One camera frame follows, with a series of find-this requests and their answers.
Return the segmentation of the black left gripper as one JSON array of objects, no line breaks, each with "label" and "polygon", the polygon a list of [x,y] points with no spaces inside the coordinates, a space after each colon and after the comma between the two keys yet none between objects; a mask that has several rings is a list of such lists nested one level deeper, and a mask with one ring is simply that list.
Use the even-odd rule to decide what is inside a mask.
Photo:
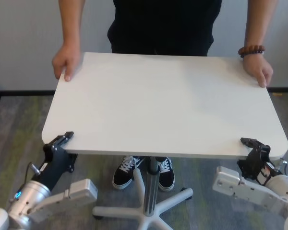
[{"label": "black left gripper", "polygon": [[61,147],[73,136],[74,132],[69,131],[64,135],[58,135],[51,142],[43,146],[45,160],[39,168],[40,175],[34,175],[32,177],[33,181],[43,184],[52,191],[65,172],[73,173],[78,155],[68,153]]}]

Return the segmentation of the person's left hand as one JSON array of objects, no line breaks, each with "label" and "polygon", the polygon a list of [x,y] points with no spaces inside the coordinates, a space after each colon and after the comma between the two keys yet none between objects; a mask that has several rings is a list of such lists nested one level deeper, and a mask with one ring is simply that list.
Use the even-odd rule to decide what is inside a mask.
[{"label": "person's left hand", "polygon": [[263,54],[246,55],[243,58],[243,67],[248,74],[256,78],[260,87],[266,88],[269,85],[274,71]]}]

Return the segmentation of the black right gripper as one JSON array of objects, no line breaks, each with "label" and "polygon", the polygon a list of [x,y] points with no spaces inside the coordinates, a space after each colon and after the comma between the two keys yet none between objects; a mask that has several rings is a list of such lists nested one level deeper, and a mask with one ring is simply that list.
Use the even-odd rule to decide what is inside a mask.
[{"label": "black right gripper", "polygon": [[242,177],[262,184],[258,180],[258,175],[264,164],[269,161],[270,146],[262,145],[261,142],[253,138],[240,138],[240,141],[244,146],[252,149],[246,159],[237,161]]}]

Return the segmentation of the person's right hand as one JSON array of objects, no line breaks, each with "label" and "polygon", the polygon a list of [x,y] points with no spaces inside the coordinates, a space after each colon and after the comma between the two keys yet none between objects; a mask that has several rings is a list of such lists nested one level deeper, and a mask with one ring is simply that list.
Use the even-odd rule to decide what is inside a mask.
[{"label": "person's right hand", "polygon": [[64,80],[69,82],[80,62],[80,55],[79,44],[63,44],[52,59],[56,79],[64,73]]}]

